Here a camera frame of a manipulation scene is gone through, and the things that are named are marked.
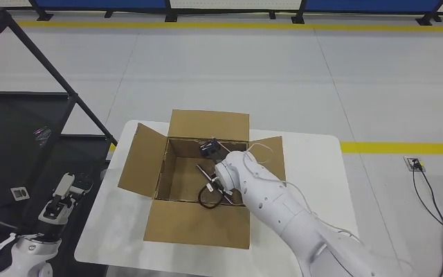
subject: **table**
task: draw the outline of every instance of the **table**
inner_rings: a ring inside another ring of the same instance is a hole
[[[152,200],[118,188],[138,123],[164,135],[169,123],[129,121],[84,227],[75,259],[120,267],[203,276],[301,276],[289,247],[251,215],[248,250],[144,242]],[[287,180],[297,184],[312,209],[331,224],[357,234],[338,139],[334,136],[251,130],[250,139],[282,136]],[[291,191],[302,203],[300,195]]]

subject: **wire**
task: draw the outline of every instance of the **wire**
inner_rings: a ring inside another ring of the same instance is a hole
[[[440,216],[440,219],[442,220],[442,221],[438,221],[438,222],[442,223],[442,222],[443,222],[443,216],[442,216],[442,213],[440,212],[440,209],[439,209],[438,206],[437,206],[437,203],[435,202],[434,190],[432,189],[432,186],[431,186],[431,184],[429,183],[428,178],[427,178],[426,175],[424,174],[423,169],[422,169],[421,167],[419,167],[419,170],[420,170],[420,172],[422,173],[422,175],[423,175],[423,177],[424,177],[424,180],[425,180],[426,183],[428,184],[429,189],[431,190],[432,202],[434,203],[435,210],[437,210],[437,213],[438,213],[438,215]],[[440,269],[440,273],[439,273],[438,276],[439,276],[439,277],[443,277],[443,262],[442,262],[442,268]]]
[[[300,195],[302,196],[303,201],[305,202],[305,205],[306,205],[306,209],[309,211],[309,213],[311,213],[312,215],[314,215],[314,217],[315,217],[319,222],[322,222],[323,224],[325,224],[325,225],[327,225],[327,226],[329,226],[329,227],[331,227],[331,228],[333,228],[333,229],[339,230],[340,233],[347,233],[348,235],[350,235],[351,237],[353,237],[354,239],[356,239],[358,242],[360,242],[361,244],[363,244],[362,241],[359,239],[359,237],[357,237],[357,236],[356,236],[355,234],[353,234],[351,231],[349,231],[349,230],[347,230],[347,229],[343,229],[343,228],[337,227],[337,226],[334,226],[334,225],[332,225],[332,224],[330,224],[330,223],[328,223],[328,222],[322,220],[321,218],[319,218],[319,216],[318,216],[315,212],[313,212],[313,210],[311,209],[311,206],[309,205],[308,201],[306,200],[306,197],[305,197],[305,195],[302,193],[301,189],[299,189],[299,187],[297,187],[297,186],[294,185],[293,183],[288,182],[288,181],[282,181],[282,180],[279,180],[279,179],[265,179],[265,178],[261,178],[261,177],[258,176],[257,174],[254,174],[254,172],[252,172],[252,170],[246,165],[245,158],[248,157],[248,158],[252,161],[252,158],[251,158],[250,156],[248,156],[247,152],[250,152],[249,150],[251,150],[255,145],[260,145],[260,146],[262,146],[262,147],[265,147],[265,148],[269,149],[272,153],[274,153],[274,151],[273,151],[270,147],[268,147],[268,146],[266,146],[266,145],[263,145],[263,144],[261,144],[261,143],[254,143],[254,144],[252,144],[252,145],[250,146],[250,148],[248,148],[248,149],[244,152],[244,155],[243,155],[243,164],[244,164],[244,167],[249,171],[249,173],[252,174],[252,176],[254,176],[254,178],[256,178],[256,179],[260,179],[260,180],[263,180],[263,181],[272,181],[272,182],[283,183],[283,184],[287,184],[287,185],[293,186],[293,187],[294,187],[294,188],[300,193]]]
[[[432,189],[432,186],[429,183],[428,178],[426,178],[426,175],[424,174],[423,169],[421,169],[421,168],[419,168],[419,169],[420,169],[420,172],[422,173],[424,179],[426,180],[426,183],[428,184],[429,189],[431,190],[432,202],[434,203],[435,210],[437,210],[437,213],[440,216],[441,222],[443,222],[442,212],[440,212],[440,209],[437,206],[437,202],[435,201],[434,190]]]
[[[220,204],[223,202],[223,199],[224,199],[224,193],[222,194],[222,196],[220,197],[220,200],[217,202],[217,203],[215,203],[214,205],[212,205],[212,206],[208,206],[208,205],[205,205],[203,202],[202,202],[202,200],[201,200],[201,194],[203,193],[203,191],[205,191],[206,189],[208,189],[208,187],[205,185],[203,188],[201,188],[201,190],[199,191],[199,196],[197,197],[197,201],[199,202],[199,204],[201,205],[201,206],[203,206],[204,208],[207,208],[207,209],[209,209],[209,210],[212,210],[213,208],[217,208],[218,206],[220,206]]]
[[[252,144],[252,146],[251,146],[250,148],[248,148],[248,149],[244,152],[244,155],[243,155],[243,164],[244,164],[244,167],[249,171],[249,173],[252,174],[252,176],[253,176],[254,178],[256,178],[256,179],[261,179],[261,180],[263,180],[263,181],[272,181],[272,182],[278,182],[278,183],[283,183],[283,184],[288,184],[288,185],[290,185],[290,186],[293,186],[293,187],[294,187],[294,188],[300,193],[300,195],[302,196],[303,201],[305,202],[305,205],[306,205],[306,209],[307,209],[307,211],[309,211],[309,212],[310,212],[310,213],[311,213],[311,214],[312,214],[312,215],[313,215],[313,216],[314,216],[319,222],[322,222],[324,225],[327,225],[327,226],[329,226],[329,227],[331,227],[331,228],[333,228],[333,229],[338,230],[337,233],[346,233],[346,234],[348,234],[350,237],[354,238],[357,242],[359,242],[360,244],[362,244],[363,246],[366,247],[366,245],[360,240],[360,238],[357,237],[355,234],[353,234],[351,231],[349,231],[349,230],[347,230],[347,229],[343,229],[343,228],[337,227],[337,226],[334,226],[334,225],[332,225],[332,224],[330,224],[330,223],[328,223],[328,222],[322,220],[321,218],[319,218],[319,216],[318,216],[315,212],[313,212],[313,210],[312,210],[311,207],[309,206],[309,203],[308,203],[308,201],[306,200],[306,197],[305,197],[305,195],[302,193],[301,189],[299,189],[299,187],[297,187],[297,186],[294,185],[293,183],[288,182],[288,181],[282,181],[282,180],[279,180],[279,179],[265,179],[265,178],[261,178],[261,177],[260,177],[259,175],[257,175],[257,174],[254,174],[254,172],[253,172],[253,171],[247,166],[247,164],[246,164],[246,162],[245,162],[245,157],[248,157],[248,158],[252,161],[252,158],[247,154],[247,152],[249,152],[249,150],[251,150],[251,149],[254,147],[254,145],[260,145],[260,146],[262,146],[262,147],[265,147],[265,148],[269,149],[269,150],[273,153],[273,150],[272,150],[270,147],[268,147],[268,146],[266,146],[266,145],[263,145],[263,144],[261,144],[261,143],[254,143],[254,144]],[[378,254],[377,252],[375,252],[375,251],[373,251],[373,250],[371,250],[371,249],[370,249],[370,252],[373,253],[374,255],[380,256],[380,257],[382,257],[382,258],[389,258],[389,259],[396,260],[397,262],[404,262],[404,263],[406,263],[407,265],[409,265],[409,267],[412,269],[413,272],[416,272],[414,266],[412,266],[412,264],[411,264],[410,262],[408,262],[407,260],[403,260],[403,259],[398,258],[398,257],[393,258],[393,257],[383,256],[383,255]],[[344,270],[346,270],[346,272],[347,272],[349,275],[352,276],[352,274],[351,274],[346,268],[344,268]],[[440,274],[439,277],[443,277],[443,268],[442,268],[442,273]]]
[[[436,216],[429,210],[428,206],[423,202],[422,198],[420,197],[420,194],[418,193],[417,190],[417,185],[415,184],[415,169],[413,168],[413,183],[414,183],[414,189],[415,189],[415,193],[418,196],[418,199],[420,200],[420,202],[422,203],[423,207],[428,211],[428,213],[435,218],[435,220],[437,220],[438,223],[440,223],[441,225],[443,225],[442,221],[439,221],[438,218],[436,218]]]

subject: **open cardboard box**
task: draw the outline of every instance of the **open cardboard box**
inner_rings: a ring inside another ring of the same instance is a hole
[[[249,248],[249,210],[239,192],[234,204],[222,202],[212,210],[197,203],[208,180],[197,169],[213,172],[210,159],[202,159],[199,146],[217,138],[230,151],[245,151],[249,142],[249,115],[221,111],[173,110],[168,136],[138,124],[118,187],[153,199],[143,240],[220,247]],[[285,180],[281,136],[260,141],[273,150],[254,147],[251,152],[275,176]],[[202,195],[215,203],[218,192]]]

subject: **floor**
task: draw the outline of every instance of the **floor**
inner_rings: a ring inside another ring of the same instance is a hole
[[[30,14],[17,19],[33,20]],[[306,17],[307,23],[414,25],[395,17]],[[65,13],[52,20],[102,21]],[[116,15],[114,21],[162,21]],[[183,21],[268,21],[184,17]],[[172,109],[251,115],[251,128],[331,134],[340,141],[443,141],[443,33],[265,29],[26,28],[71,86],[120,136],[131,119]],[[12,33],[0,35],[0,89],[62,91]],[[99,134],[79,108],[64,132]],[[405,276],[437,276],[442,228],[417,199],[404,154],[343,154],[361,239]],[[418,155],[443,203],[440,155]],[[424,180],[417,185],[429,205]],[[407,260],[410,267],[401,260]],[[173,276],[110,267],[108,276]]]

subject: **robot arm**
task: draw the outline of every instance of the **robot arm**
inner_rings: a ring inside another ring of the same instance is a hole
[[[239,190],[246,207],[291,248],[304,277],[392,276],[361,243],[327,228],[304,209],[250,152],[230,152],[215,166],[225,190]]]
[[[57,255],[69,215],[91,187],[92,181],[83,174],[75,177],[66,173],[38,217],[37,234],[18,237],[11,248],[12,264],[0,272],[0,277],[52,277],[52,267],[46,261]],[[11,233],[0,249],[15,241],[16,236]]]

